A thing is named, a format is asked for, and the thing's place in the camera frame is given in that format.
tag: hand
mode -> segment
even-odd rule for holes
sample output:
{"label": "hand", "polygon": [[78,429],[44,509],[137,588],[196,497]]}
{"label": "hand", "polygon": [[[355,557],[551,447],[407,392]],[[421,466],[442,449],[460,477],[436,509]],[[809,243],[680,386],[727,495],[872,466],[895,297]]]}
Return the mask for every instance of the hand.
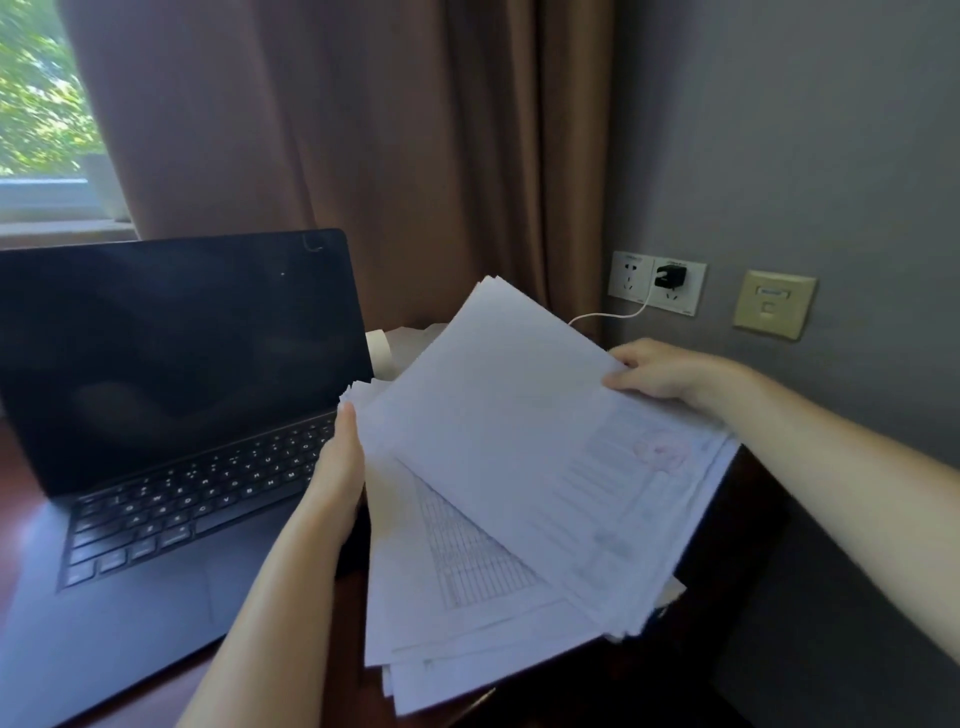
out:
{"label": "hand", "polygon": [[302,505],[308,511],[329,516],[342,545],[356,519],[356,507],[363,493],[364,454],[357,435],[357,413],[350,402],[337,412],[333,439],[320,451]]}
{"label": "hand", "polygon": [[649,397],[683,400],[691,407],[717,415],[713,407],[723,373],[738,365],[710,354],[672,347],[653,339],[639,339],[610,350],[631,367],[603,378],[611,389],[635,389]]}

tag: dark wood desk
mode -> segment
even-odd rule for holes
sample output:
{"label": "dark wood desk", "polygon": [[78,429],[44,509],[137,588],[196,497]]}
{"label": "dark wood desk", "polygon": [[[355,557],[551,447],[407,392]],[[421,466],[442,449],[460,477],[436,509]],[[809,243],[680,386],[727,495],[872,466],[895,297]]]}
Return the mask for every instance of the dark wood desk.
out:
{"label": "dark wood desk", "polygon": [[[663,675],[677,685],[706,684],[713,661],[785,522],[785,495],[741,450],[677,568],[686,593],[643,636],[613,645],[596,641],[501,684],[478,711],[480,691],[403,719],[383,697],[380,673],[363,668],[366,574],[338,580],[324,689],[323,725],[427,728],[474,725],[597,724],[622,702],[663,700]],[[0,623],[19,575],[27,530],[44,496],[6,421],[0,422]],[[72,728],[171,728],[200,683],[216,646],[174,665],[68,723]],[[673,667],[665,668],[669,663]],[[686,696],[673,693],[670,705]],[[610,720],[620,719],[615,715]],[[669,716],[665,724],[676,724]]]}
{"label": "dark wood desk", "polygon": [[[0,421],[0,625],[5,621],[16,588],[30,522],[44,500],[10,426]],[[379,670],[363,667],[366,594],[365,573],[355,573],[337,582],[323,725],[433,728],[455,722],[478,695],[451,701],[415,716],[394,717],[393,703],[383,697],[380,689]],[[72,728],[172,728],[215,653],[216,646],[201,650],[67,725]]]}

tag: green leaves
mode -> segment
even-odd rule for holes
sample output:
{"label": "green leaves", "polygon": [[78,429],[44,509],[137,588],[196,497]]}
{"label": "green leaves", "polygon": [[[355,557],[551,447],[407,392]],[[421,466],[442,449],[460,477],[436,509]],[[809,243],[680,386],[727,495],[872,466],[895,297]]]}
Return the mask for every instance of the green leaves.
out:
{"label": "green leaves", "polygon": [[0,177],[74,177],[102,151],[51,0],[0,0]]}

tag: gray wall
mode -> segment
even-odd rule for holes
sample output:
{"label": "gray wall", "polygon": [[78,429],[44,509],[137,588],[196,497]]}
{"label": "gray wall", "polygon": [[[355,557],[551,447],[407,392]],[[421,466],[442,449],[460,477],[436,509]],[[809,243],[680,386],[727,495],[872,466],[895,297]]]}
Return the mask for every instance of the gray wall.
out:
{"label": "gray wall", "polygon": [[[608,262],[709,268],[695,318],[648,309],[609,341],[740,359],[960,466],[958,28],[950,0],[622,2]],[[732,328],[747,268],[820,280],[800,342]],[[804,518],[716,680],[758,728],[960,715],[960,668]]]}

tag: curtain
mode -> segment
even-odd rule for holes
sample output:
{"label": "curtain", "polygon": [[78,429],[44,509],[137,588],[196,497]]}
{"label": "curtain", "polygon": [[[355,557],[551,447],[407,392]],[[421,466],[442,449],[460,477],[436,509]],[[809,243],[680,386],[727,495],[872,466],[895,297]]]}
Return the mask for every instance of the curtain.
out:
{"label": "curtain", "polygon": [[60,14],[141,237],[342,228],[367,328],[448,321],[484,275],[599,310],[613,0]]}

